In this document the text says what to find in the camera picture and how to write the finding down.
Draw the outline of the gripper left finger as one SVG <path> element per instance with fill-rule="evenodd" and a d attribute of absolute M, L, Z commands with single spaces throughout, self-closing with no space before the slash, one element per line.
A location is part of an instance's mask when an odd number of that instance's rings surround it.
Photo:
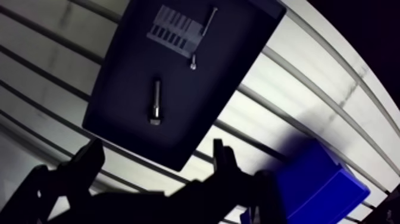
<path fill-rule="evenodd" d="M 92 199 L 89 188 L 104 162 L 96 138 L 55 170 L 34 167 L 1 210 L 1 223 L 83 223 Z"/>

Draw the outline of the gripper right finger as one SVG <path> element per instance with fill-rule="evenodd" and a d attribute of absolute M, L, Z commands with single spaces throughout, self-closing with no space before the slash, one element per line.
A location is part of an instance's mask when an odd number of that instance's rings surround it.
<path fill-rule="evenodd" d="M 287 223 L 276 175 L 240 170 L 230 146 L 213 142 L 214 173 L 192 181 L 168 198 L 170 223 L 219 223 L 236 206 L 251 209 L 251 223 Z"/>

